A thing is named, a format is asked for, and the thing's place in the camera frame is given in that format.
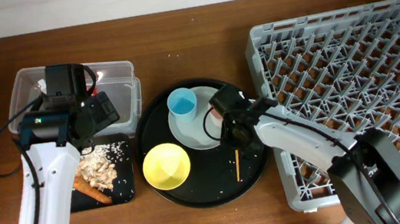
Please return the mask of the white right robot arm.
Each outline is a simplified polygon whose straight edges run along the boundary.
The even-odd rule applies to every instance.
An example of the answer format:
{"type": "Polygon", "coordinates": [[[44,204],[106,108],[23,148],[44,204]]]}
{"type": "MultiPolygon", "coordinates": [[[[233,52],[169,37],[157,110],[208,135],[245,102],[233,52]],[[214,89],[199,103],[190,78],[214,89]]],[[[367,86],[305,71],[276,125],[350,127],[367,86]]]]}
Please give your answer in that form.
{"type": "Polygon", "coordinates": [[[382,130],[342,132],[295,115],[275,100],[225,85],[210,106],[223,118],[221,143],[279,148],[326,171],[346,214],[340,224],[400,223],[400,152],[382,130]]]}

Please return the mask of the orange carrot piece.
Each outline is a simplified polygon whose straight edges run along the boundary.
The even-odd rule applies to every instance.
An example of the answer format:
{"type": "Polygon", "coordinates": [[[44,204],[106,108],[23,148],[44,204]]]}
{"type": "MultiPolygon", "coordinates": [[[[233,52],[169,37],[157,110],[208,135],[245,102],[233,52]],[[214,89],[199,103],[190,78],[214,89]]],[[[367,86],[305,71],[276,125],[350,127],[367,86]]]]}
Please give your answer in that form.
{"type": "Polygon", "coordinates": [[[73,185],[78,192],[89,196],[97,202],[100,202],[107,206],[113,203],[113,200],[111,200],[110,197],[101,193],[99,190],[97,190],[97,188],[91,186],[86,180],[84,180],[80,176],[74,178],[73,185]]]}

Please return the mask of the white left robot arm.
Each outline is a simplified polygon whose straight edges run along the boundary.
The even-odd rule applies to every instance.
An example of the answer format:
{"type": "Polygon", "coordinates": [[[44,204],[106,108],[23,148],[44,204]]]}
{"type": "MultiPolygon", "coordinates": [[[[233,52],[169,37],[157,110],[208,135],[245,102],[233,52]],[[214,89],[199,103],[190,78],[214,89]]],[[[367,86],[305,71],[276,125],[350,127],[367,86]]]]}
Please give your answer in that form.
{"type": "Polygon", "coordinates": [[[82,150],[119,120],[97,75],[84,64],[45,68],[46,91],[10,116],[21,154],[23,187],[18,224],[70,224],[71,195],[82,150]]]}

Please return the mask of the pink plastic cup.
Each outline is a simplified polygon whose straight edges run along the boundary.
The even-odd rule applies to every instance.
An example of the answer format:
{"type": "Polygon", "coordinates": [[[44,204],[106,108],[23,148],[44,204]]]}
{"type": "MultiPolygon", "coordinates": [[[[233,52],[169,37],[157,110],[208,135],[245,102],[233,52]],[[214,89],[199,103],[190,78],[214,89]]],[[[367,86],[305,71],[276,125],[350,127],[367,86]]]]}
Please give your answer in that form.
{"type": "Polygon", "coordinates": [[[209,105],[210,115],[212,122],[215,126],[222,127],[223,117],[213,108],[212,105],[209,105]]]}

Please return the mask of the yellow bowl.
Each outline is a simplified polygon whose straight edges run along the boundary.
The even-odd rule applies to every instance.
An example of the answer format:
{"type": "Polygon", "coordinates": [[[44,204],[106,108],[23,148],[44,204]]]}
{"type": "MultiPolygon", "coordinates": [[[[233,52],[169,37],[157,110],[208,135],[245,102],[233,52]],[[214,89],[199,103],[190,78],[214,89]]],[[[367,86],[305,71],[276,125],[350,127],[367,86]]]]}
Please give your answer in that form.
{"type": "Polygon", "coordinates": [[[164,143],[153,147],[144,157],[142,169],[145,180],[158,190],[173,190],[190,175],[190,158],[177,144],[164,143]]]}

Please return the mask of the light blue plastic cup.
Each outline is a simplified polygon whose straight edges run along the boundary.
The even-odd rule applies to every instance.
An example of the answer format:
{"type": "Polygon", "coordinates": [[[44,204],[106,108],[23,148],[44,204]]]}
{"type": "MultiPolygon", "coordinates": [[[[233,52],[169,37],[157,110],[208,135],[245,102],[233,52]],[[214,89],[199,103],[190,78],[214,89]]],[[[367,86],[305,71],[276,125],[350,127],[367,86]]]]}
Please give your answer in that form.
{"type": "Polygon", "coordinates": [[[178,122],[190,123],[197,115],[197,96],[192,90],[179,87],[168,95],[167,108],[178,122]]]}

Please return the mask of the food scraps pile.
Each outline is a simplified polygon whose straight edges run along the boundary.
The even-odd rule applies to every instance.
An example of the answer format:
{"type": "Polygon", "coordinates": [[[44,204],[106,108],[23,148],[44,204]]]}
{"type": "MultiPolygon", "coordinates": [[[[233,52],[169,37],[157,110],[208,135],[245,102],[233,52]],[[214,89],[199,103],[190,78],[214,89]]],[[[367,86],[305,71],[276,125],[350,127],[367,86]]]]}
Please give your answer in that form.
{"type": "Polygon", "coordinates": [[[84,148],[76,177],[82,178],[99,191],[113,191],[114,186],[121,183],[118,166],[129,159],[124,152],[127,148],[127,141],[99,144],[93,149],[84,148]]]}

